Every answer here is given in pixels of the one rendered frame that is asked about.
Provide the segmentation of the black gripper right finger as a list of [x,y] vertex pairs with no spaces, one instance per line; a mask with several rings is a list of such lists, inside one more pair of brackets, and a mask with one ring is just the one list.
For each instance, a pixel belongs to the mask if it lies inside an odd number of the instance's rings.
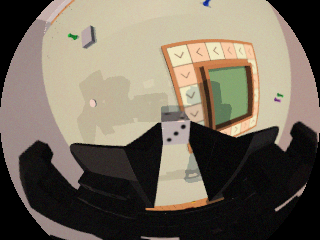
[[209,201],[221,199],[223,191],[240,172],[256,149],[267,147],[279,136],[279,127],[261,129],[233,137],[191,121],[189,147],[192,148]]

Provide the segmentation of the grey die with black pips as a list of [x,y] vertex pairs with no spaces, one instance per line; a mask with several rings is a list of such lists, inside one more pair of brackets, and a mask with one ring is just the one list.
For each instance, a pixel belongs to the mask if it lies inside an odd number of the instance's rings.
[[161,112],[161,131],[164,144],[189,144],[191,120],[184,111]]

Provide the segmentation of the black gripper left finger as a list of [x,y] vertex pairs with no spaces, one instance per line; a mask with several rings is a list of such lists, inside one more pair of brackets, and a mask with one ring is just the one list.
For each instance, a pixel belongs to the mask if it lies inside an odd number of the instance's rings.
[[69,151],[83,171],[121,177],[133,185],[147,208],[155,207],[157,180],[163,152],[161,123],[153,125],[128,145],[75,143]]

